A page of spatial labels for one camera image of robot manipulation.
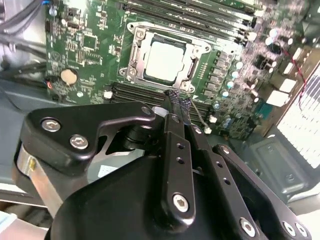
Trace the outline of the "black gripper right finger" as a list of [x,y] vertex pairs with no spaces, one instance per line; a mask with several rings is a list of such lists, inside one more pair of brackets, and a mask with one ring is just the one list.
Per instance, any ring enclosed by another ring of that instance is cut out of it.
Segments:
[[210,146],[190,120],[189,98],[180,100],[192,158],[203,171],[205,203],[214,203],[220,240],[310,240],[312,235],[290,208],[228,146]]

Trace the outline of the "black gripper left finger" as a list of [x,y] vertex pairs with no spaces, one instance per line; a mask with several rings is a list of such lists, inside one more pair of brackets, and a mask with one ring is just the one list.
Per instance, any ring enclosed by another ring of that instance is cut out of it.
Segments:
[[[172,160],[180,164],[190,161],[192,166],[181,100],[176,92],[168,90],[162,116],[137,101],[30,112],[22,125],[21,148],[38,161],[44,187],[37,186],[36,190],[53,219],[68,197],[92,184],[88,183],[87,173],[101,137],[106,137],[104,151],[143,148],[147,154],[142,157],[158,157],[169,168]],[[180,211],[173,225],[190,226],[196,209],[182,194],[173,195],[172,201]]]

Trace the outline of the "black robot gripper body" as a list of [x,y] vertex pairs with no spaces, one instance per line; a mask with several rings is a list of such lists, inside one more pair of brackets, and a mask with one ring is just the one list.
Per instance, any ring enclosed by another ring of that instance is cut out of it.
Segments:
[[[53,240],[234,240],[233,228],[207,180],[190,161],[140,157],[69,196],[51,226]],[[195,219],[182,230],[173,196],[183,195]],[[164,206],[172,208],[166,215]]]

